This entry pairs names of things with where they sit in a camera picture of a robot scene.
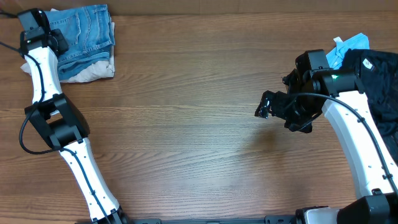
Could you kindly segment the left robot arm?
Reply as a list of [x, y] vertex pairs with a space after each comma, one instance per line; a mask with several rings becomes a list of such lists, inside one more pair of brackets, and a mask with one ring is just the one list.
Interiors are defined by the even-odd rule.
[[68, 50], [67, 41], [60, 30], [51, 29], [44, 11], [30, 9], [17, 16], [24, 28], [19, 52], [30, 67], [34, 87], [23, 123], [33, 125], [48, 145], [47, 152], [59, 152], [69, 165], [92, 223], [129, 223], [96, 165], [86, 119], [62, 92], [57, 64]]

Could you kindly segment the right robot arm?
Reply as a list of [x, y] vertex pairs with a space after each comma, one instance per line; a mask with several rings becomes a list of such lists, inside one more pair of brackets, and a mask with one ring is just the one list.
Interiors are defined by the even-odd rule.
[[283, 77], [286, 92], [263, 93], [255, 115], [276, 116], [291, 132], [311, 133], [320, 115], [338, 136], [351, 170], [356, 201], [344, 208], [296, 210], [291, 223], [397, 223], [397, 164], [389, 154], [371, 116], [357, 73], [330, 68], [322, 49], [295, 60]]

